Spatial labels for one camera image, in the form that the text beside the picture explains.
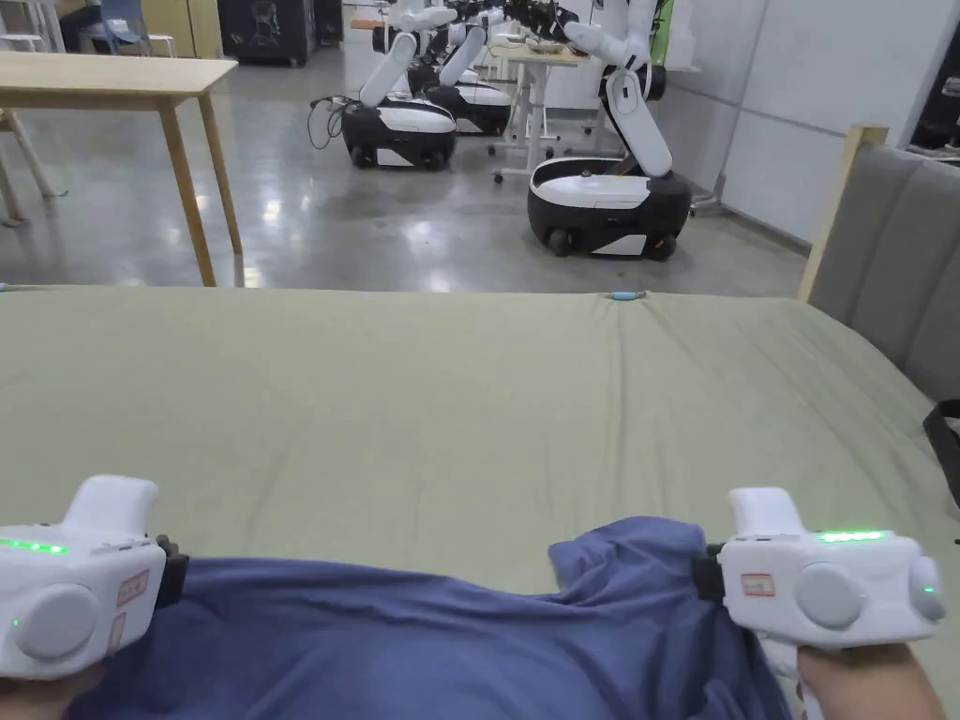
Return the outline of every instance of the table leg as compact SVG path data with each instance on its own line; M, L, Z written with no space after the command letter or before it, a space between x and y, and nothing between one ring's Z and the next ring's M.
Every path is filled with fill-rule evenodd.
M177 108L172 102L161 100L157 104L156 109L160 113L160 123L163 125L163 134L167 138L167 149L170 151L170 160L174 166L174 175L177 176L177 187L180 189L180 201L183 203L186 224L190 229L190 239L193 241L193 252L197 255L200 277L206 287L215 287L217 280L213 275L213 265L210 262L210 250L206 246L204 224L200 218L200 208L197 206L197 195L193 189L193 179L190 177L190 163L186 158L186 149L183 147L183 135L180 134L180 123L177 121Z
M43 195L44 198L56 198L66 195L66 191L59 193L54 190L53 185L47 178L46 172L43 170L43 165L40 164L40 158L36 156L36 150L34 150L34 144L30 141L30 136L23 129L20 118L18 118L12 110L5 110L4 114L7 116L7 122L10 125L13 136L20 144L20 150L23 151L24 157L27 158L27 165L30 167L30 172L34 174L34 180L36 180L36 186L40 188L40 194Z
M607 111L604 110L603 103L600 103L600 107L597 109L596 127L593 128L593 151L595 153L600 152L600 145L603 143L603 132L606 121Z
M7 206L7 214L10 216L8 220L3 221L3 224L8 228L16 228L26 223L27 216L20 204L20 199L16 197L16 191L13 189L13 183L10 179L10 165L7 163L3 148L0 148L0 195L3 196L4 203Z
M530 88L530 108L533 113L530 129L530 146L527 149L527 174L532 175L540 161L540 133L543 130L543 101L546 97L546 65L534 65L530 68L533 86Z
M220 131L217 130L217 118L213 114L213 100L210 93L201 95L200 113L204 117L206 142L210 146L210 155L213 157L213 172L217 176L217 186L220 188L220 201L224 205L224 214L227 216L227 230L230 233L230 244L237 254L243 252L240 243L240 230L237 227L237 214L233 206L233 196L230 194L230 182L227 178L227 165L224 163L224 148L220 144Z
M57 17L57 10L53 3L40 3L40 11L43 13L43 19L47 23L47 32L50 35L50 42L58 53L65 53L66 46L63 44L63 33L60 31L60 19Z
M516 75L516 93L516 113L511 113L511 124L506 130L513 135L513 138L491 143L494 148L511 151L522 150L526 146L527 115L530 114L530 74L523 63L520 64Z

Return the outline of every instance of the green led light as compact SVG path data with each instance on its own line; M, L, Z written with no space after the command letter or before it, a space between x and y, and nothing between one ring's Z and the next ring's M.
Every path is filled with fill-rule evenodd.
M860 542L863 540L882 540L885 533L878 530L869 530L862 533L823 533L819 536L822 542Z
M33 550L34 552L46 553L47 555L66 555L70 552L62 545L44 545L39 542L10 540L8 538L0 538L0 547L13 547L17 550Z

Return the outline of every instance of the black strap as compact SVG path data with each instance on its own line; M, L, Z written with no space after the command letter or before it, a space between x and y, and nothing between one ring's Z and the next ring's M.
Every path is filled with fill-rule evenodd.
M953 502L960 507L960 435L950 429L947 418L960 419L960 399L946 400L933 408L924 420L924 430L947 476Z

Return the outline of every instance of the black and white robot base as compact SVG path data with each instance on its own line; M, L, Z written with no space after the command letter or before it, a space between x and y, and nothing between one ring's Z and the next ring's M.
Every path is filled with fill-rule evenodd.
M510 122L510 97L486 83L433 85L423 97L453 115L463 135L499 137Z
M423 100L385 98L375 108L344 108L344 142L358 168L376 166L442 170L457 143L449 112Z
M673 173L644 177L623 160L565 157L542 163L530 178L527 215L553 253L636 254L659 262L677 249L692 194Z

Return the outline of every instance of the hand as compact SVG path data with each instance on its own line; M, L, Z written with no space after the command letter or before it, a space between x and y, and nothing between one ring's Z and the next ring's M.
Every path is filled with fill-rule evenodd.
M93 665L54 681L0 679L0 720L61 720L70 704L92 690L104 671Z
M825 720L947 720L924 669L906 645L838 653L803 647L797 664Z

